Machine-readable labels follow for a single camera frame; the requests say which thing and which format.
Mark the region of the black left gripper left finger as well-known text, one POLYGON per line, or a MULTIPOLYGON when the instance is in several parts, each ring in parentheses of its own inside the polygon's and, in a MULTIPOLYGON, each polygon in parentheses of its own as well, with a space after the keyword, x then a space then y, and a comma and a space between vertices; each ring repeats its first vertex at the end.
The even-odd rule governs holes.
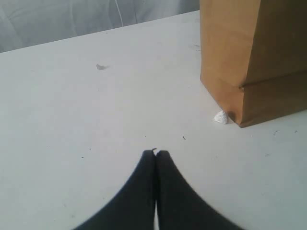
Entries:
POLYGON ((77 230, 153 230, 155 214, 155 155, 142 153, 120 191, 77 230))

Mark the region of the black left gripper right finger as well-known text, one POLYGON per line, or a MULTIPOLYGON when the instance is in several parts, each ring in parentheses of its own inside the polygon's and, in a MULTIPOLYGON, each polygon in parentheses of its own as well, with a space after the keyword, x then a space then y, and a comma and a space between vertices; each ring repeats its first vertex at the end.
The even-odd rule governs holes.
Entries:
POLYGON ((208 205, 187 183, 170 154, 156 155, 157 213, 161 230, 240 230, 208 205))

